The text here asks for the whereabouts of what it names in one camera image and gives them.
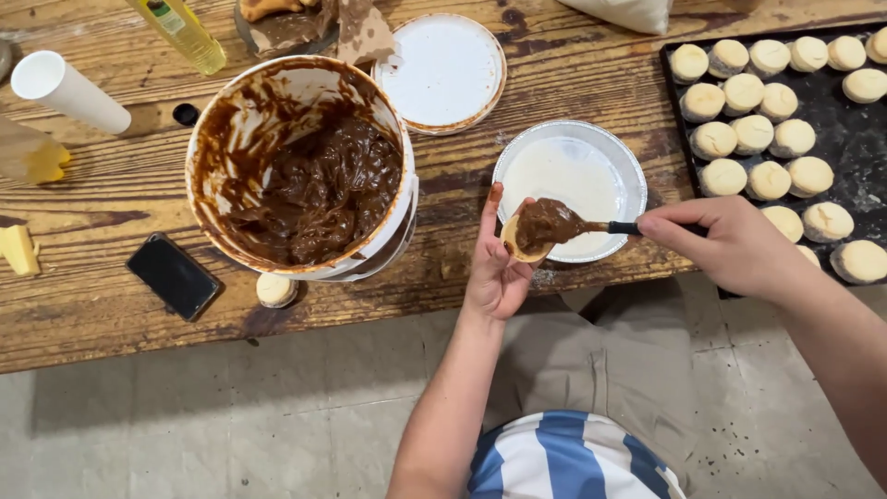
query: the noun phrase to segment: wooden table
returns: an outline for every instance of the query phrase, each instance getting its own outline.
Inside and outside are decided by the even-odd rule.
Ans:
[[[43,267],[38,277],[20,278],[0,266],[0,372],[459,306],[493,165],[516,134],[552,119],[596,123],[638,156],[652,206],[686,199],[692,192],[656,56],[663,44],[887,17],[869,0],[768,0],[750,16],[720,2],[676,0],[669,35],[642,36],[555,0],[379,0],[392,26],[429,12],[481,22],[508,58],[505,93],[469,131],[412,137],[421,178],[418,228],[395,265],[357,283],[309,283],[299,305],[275,311],[257,303],[255,272],[201,235],[185,198],[191,129],[172,120],[172,108],[182,102],[204,107],[256,63],[234,30],[232,0],[189,4],[228,53],[228,67],[212,77],[193,71],[121,0],[93,0],[89,8],[67,0],[0,6],[0,35],[24,53],[60,52],[133,114],[130,130],[115,137],[18,99],[8,84],[0,89],[4,115],[50,132],[74,157],[56,184],[0,179],[0,226],[27,224],[41,244]],[[123,266],[153,231],[167,233],[225,284],[194,324],[165,312]],[[641,240],[589,265],[546,263],[532,292],[691,268]]]

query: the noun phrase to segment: smartphone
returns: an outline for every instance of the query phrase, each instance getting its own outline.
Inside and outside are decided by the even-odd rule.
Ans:
[[[148,236],[126,261],[126,268],[189,322],[200,315],[222,287],[207,269],[159,232]]]

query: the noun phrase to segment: tile floor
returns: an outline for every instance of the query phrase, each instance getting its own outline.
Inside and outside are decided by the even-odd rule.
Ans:
[[[719,302],[699,273],[680,282],[699,392],[694,497],[885,497],[773,311]],[[887,289],[859,294],[887,312]],[[0,376],[0,497],[381,498],[455,317]]]

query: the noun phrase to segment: baking tray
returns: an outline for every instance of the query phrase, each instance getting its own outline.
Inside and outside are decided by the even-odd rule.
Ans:
[[[709,51],[719,40],[730,38],[751,48],[758,40],[772,39],[783,43],[793,42],[801,36],[814,36],[826,44],[839,36],[856,36],[863,43],[879,29],[887,27],[887,22],[872,22],[838,26],[833,28],[800,29],[798,31],[781,31],[759,33],[755,35],[727,36],[706,40],[686,40],[674,44],[666,44],[659,51],[665,74],[665,86],[668,90],[671,108],[678,122],[681,147],[687,159],[690,182],[696,197],[703,197],[699,187],[699,171],[708,164],[697,158],[690,150],[690,134],[702,123],[691,123],[683,119],[680,113],[679,100],[689,85],[674,82],[669,57],[682,44],[695,44],[704,51]],[[887,65],[875,64],[867,59],[863,67],[876,67],[887,71]],[[791,116],[808,122],[816,131],[816,144],[806,155],[816,156],[825,160],[835,172],[835,183],[826,192],[811,198],[799,198],[786,194],[776,201],[750,200],[755,206],[781,205],[794,210],[800,215],[805,208],[817,202],[831,201],[843,206],[853,216],[855,227],[850,237],[840,242],[812,242],[802,237],[798,244],[804,244],[816,253],[822,269],[835,277],[845,286],[852,284],[842,280],[832,270],[828,255],[844,242],[867,239],[884,246],[887,240],[887,97],[872,104],[857,104],[844,95],[841,83],[850,72],[838,71],[829,66],[813,73],[801,73],[791,67],[764,83],[783,83],[795,92],[798,100],[797,111]],[[709,74],[699,79],[698,83],[723,82]],[[738,118],[718,115],[715,121],[730,123]],[[790,160],[773,157],[764,151],[762,154],[742,156],[730,154],[746,171],[764,161],[776,161],[785,166]],[[877,284],[887,283],[887,278]]]

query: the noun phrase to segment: flour bag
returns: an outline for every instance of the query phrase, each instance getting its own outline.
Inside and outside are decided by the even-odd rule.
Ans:
[[[671,0],[560,0],[606,22],[650,35],[668,31]]]

